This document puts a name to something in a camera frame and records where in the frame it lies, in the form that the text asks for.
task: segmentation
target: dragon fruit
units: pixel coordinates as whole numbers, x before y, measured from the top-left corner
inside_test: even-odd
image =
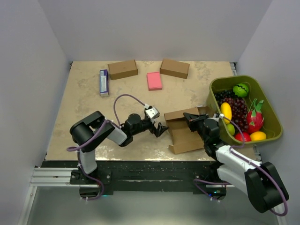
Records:
[[[256,131],[259,131],[260,128],[263,126],[263,115],[261,111],[261,107],[263,105],[263,100],[259,101],[258,104],[256,104],[257,99],[254,99],[252,102],[252,105],[254,107],[253,110],[251,110],[252,105],[250,106],[250,111],[246,117],[246,120],[248,122],[248,130],[247,132],[249,134],[252,134]]]

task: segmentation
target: yellow fruit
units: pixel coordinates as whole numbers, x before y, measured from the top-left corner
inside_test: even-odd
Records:
[[[224,114],[224,116],[228,119],[232,119],[232,113],[231,113],[231,107],[227,102],[224,102],[221,104],[221,113]]]
[[[251,141],[260,141],[267,139],[267,135],[262,131],[256,131],[250,135]]]

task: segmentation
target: red apple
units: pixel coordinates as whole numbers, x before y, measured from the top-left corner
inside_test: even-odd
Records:
[[[251,137],[249,134],[243,132],[243,135],[244,135],[245,142],[251,141]],[[238,133],[234,138],[240,142],[243,142],[242,135],[240,133]]]

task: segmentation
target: open cardboard box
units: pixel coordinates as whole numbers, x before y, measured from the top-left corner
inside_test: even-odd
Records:
[[[174,154],[201,149],[204,146],[198,133],[191,132],[188,128],[183,113],[208,114],[209,116],[214,114],[207,106],[165,113],[165,121],[173,142],[173,145],[169,145],[169,149]]]

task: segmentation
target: white wall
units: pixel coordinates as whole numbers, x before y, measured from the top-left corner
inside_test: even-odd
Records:
[[[0,224],[17,223],[46,152],[68,61],[37,0],[0,7]]]
[[[259,147],[264,161],[276,165],[290,194],[288,219],[300,221],[300,1],[273,0],[238,61],[238,73],[255,77],[283,127],[283,137]]]
[[[237,61],[271,0],[39,0],[72,60]]]

